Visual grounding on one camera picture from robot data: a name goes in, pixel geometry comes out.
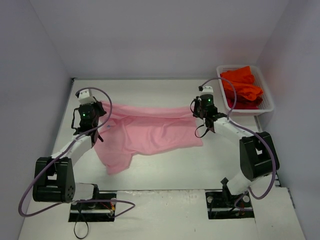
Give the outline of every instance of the white plastic basket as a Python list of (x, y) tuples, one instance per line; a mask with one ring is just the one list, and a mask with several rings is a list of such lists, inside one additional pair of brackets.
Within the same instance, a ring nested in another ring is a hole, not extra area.
[[(240, 68), (243, 68), (246, 66), (248, 66), (248, 65), (221, 65), (216, 68), (216, 73), (217, 73), (218, 77), (220, 77), (221, 73), (224, 73), (224, 72), (230, 71), (230, 70), (231, 71), (237, 70), (237, 69), (240, 69)], [(232, 111), (234, 115), (258, 116), (263, 113), (272, 112), (275, 108), (274, 101), (272, 100), (272, 97), (270, 94), (270, 90), (267, 87), (267, 84), (265, 83), (264, 76), (262, 75), (260, 69), (257, 68), (256, 66), (250, 65), (250, 70), (251, 70), (252, 75), (255, 78), (253, 85), (258, 86), (258, 87), (262, 88), (262, 90), (263, 90), (263, 94), (261, 96), (263, 101), (259, 106), (257, 106), (259, 109), (234, 109)], [(227, 111), (229, 111), (230, 107), (228, 106), (228, 102), (227, 102), (224, 86), (222, 85), (222, 81), (223, 80), (219, 79), (225, 108)]]

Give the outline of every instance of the white wall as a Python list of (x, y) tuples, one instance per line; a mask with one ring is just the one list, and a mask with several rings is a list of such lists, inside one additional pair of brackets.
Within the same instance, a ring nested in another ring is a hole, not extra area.
[(29, 1), (1, 0), (0, 239), (18, 239), (19, 200), (38, 157), (51, 153), (70, 85)]
[(288, 0), (30, 2), (72, 77), (208, 77), (256, 63)]
[(320, 235), (320, 1), (291, 0), (258, 64), (275, 101), (261, 116), (308, 240)]

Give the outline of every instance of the white table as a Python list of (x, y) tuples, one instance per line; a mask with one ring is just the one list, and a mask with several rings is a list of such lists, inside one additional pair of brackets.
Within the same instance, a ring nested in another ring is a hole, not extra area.
[[(54, 152), (64, 146), (74, 131), (70, 128), (73, 109), (79, 106), (75, 92), (98, 87), (114, 103), (137, 107), (189, 106), (204, 80), (76, 80), (56, 139)], [(214, 104), (225, 111), (218, 82), (211, 82)], [(94, 91), (99, 100), (100, 92)], [(258, 131), (252, 116), (233, 120)], [(98, 184), (100, 190), (118, 191), (117, 198), (136, 203), (136, 208), (114, 222), (89, 223), (87, 240), (96, 239), (304, 239), (286, 188), (273, 188), (263, 200), (252, 200), (255, 219), (208, 220), (205, 191), (221, 189), (220, 181), (240, 169), (239, 149), (224, 137), (208, 133), (202, 147), (176, 149), (152, 156), (135, 155), (129, 169), (107, 175), (94, 149), (74, 166), (76, 182)], [(262, 193), (270, 178), (253, 190)], [(47, 203), (31, 201), (28, 212)], [(119, 204), (116, 211), (126, 208)], [(24, 221), (20, 240), (76, 239), (74, 223), (68, 222), (69, 204), (60, 205)]]

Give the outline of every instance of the pink cloth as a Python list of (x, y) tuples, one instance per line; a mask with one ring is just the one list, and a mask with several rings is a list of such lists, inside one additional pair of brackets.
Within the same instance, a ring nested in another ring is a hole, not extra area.
[[(106, 111), (110, 109), (109, 103), (102, 104)], [(196, 120), (189, 107), (112, 106), (111, 118), (99, 130), (104, 142), (98, 140), (94, 145), (108, 174), (129, 168), (134, 154), (152, 155), (203, 145), (195, 136)]]

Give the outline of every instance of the pile of clothes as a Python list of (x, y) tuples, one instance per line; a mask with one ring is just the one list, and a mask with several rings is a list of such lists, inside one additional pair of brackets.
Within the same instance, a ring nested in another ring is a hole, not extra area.
[[(264, 91), (254, 86), (255, 76), (252, 75), (250, 67), (245, 66), (233, 71), (226, 71), (220, 74), (222, 78), (229, 80), (236, 91), (236, 105), (234, 109), (258, 110), (258, 106), (263, 99), (261, 95)], [(235, 94), (231, 85), (222, 81), (225, 97), (228, 106), (231, 108), (235, 102)]]

